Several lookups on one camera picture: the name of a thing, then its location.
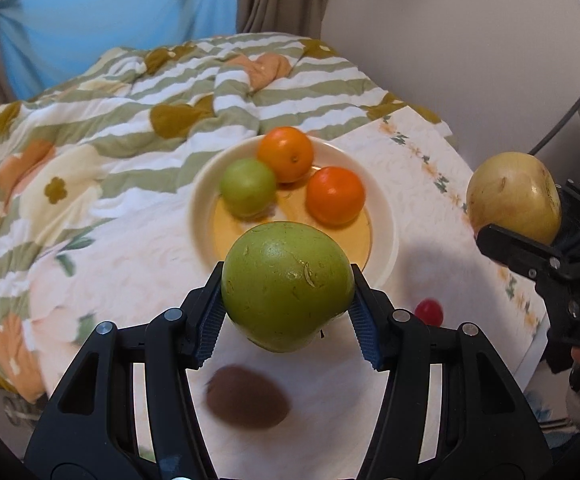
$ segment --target striped blanket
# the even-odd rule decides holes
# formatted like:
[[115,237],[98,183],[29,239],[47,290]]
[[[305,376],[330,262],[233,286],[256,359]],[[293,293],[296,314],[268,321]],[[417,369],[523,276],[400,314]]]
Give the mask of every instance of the striped blanket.
[[[281,34],[114,48],[0,105],[0,388],[44,393],[28,271],[52,247],[63,244],[70,276],[66,251],[87,246],[89,229],[185,190],[215,153],[275,126],[333,139],[404,106],[321,41]],[[82,321],[67,335],[77,347],[93,329]]]

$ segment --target floral border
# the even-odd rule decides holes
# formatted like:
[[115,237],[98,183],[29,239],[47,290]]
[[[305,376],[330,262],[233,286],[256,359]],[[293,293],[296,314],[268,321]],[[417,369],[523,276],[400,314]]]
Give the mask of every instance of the floral border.
[[[432,179],[439,192],[450,200],[452,206],[461,212],[462,221],[467,228],[472,230],[470,219],[468,218],[468,205],[464,198],[462,198],[463,193],[459,193],[454,188],[448,177],[437,169],[436,164],[431,160],[430,156],[425,155],[420,147],[414,144],[407,135],[399,132],[397,128],[390,123],[390,115],[386,115],[380,119],[379,130],[382,133],[389,135],[390,139],[398,145],[408,148],[411,156],[421,160],[423,172]],[[501,266],[497,271],[497,275],[505,284],[505,292],[508,300],[515,305],[517,310],[524,314],[524,323],[532,329],[532,337],[534,337],[539,328],[540,320],[530,310],[530,301],[526,295],[518,290],[517,278],[507,268]]]

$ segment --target bowl rim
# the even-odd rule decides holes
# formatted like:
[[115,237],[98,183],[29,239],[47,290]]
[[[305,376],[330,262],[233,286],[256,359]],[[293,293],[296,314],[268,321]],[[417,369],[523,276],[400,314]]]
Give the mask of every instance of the bowl rim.
[[[310,137],[310,140],[312,142],[323,144],[330,149],[338,151],[341,155],[343,155],[346,158],[348,158],[349,160],[351,160],[353,164],[355,164],[356,166],[358,166],[360,168],[360,172],[363,173],[363,175],[362,175],[363,178],[371,180],[375,184],[375,186],[378,187],[379,191],[383,195],[385,205],[387,205],[388,211],[390,213],[390,215],[389,215],[390,216],[390,224],[392,225],[392,247],[390,248],[390,253],[389,253],[390,257],[388,258],[388,262],[385,266],[385,269],[382,270],[382,272],[378,274],[378,277],[376,279],[376,283],[370,284],[373,288],[380,288],[381,286],[384,286],[385,283],[387,283],[388,278],[390,277],[391,273],[394,270],[397,256],[398,256],[398,252],[399,252],[399,247],[400,247],[399,229],[397,227],[397,221],[396,221],[397,216],[395,213],[395,209],[392,205],[392,202],[388,199],[388,197],[390,195],[389,195],[389,193],[386,192],[384,185],[377,178],[375,178],[374,175],[369,170],[367,170],[366,167],[361,162],[356,160],[356,158],[353,155],[342,150],[339,146],[334,146],[333,144],[331,144],[327,140],[320,139],[319,137],[313,137],[313,136],[309,136],[309,137]],[[206,162],[203,165],[201,170],[195,175],[194,179],[192,180],[192,183],[191,183],[192,189],[190,190],[190,195],[189,195],[189,199],[188,199],[188,210],[186,212],[186,226],[188,229],[188,236],[189,236],[190,241],[192,243],[192,250],[193,250],[195,257],[197,259],[200,259],[201,261],[204,260],[202,258],[202,251],[198,246],[199,241],[196,240],[195,237],[193,236],[193,232],[195,231],[195,229],[194,229],[194,225],[195,225],[194,209],[195,208],[193,208],[192,205],[194,202],[196,202],[196,200],[198,200],[197,197],[198,197],[198,194],[200,192],[199,190],[201,188],[200,183],[206,178],[208,173],[210,173],[223,158],[230,156],[236,150],[242,150],[243,147],[247,146],[248,144],[256,144],[257,142],[261,142],[261,139],[263,139],[263,136],[251,137],[249,139],[242,140],[241,142],[238,142],[238,143],[230,146],[229,148],[221,150],[219,153],[217,153],[215,156],[213,156],[210,160],[208,160],[208,162]]]

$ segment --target green apple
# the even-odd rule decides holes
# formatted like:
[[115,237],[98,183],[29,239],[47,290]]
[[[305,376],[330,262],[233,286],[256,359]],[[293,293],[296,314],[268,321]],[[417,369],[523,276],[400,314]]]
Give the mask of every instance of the green apple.
[[276,198],[275,174],[256,158],[235,160],[224,171],[219,186],[228,211],[238,218],[262,213]]
[[226,312],[255,344],[272,352],[306,346],[343,314],[355,290],[343,250],[323,232],[295,222],[253,227],[225,258]]

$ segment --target tangerine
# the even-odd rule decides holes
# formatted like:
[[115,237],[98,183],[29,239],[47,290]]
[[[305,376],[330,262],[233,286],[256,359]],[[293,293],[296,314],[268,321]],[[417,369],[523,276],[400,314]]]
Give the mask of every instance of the tangerine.
[[315,172],[305,189],[305,208],[327,226],[352,222],[364,208],[366,190],[356,173],[327,166]]
[[261,139],[257,158],[275,173],[278,182],[290,184],[310,171],[314,149],[306,134],[292,126],[282,126]]

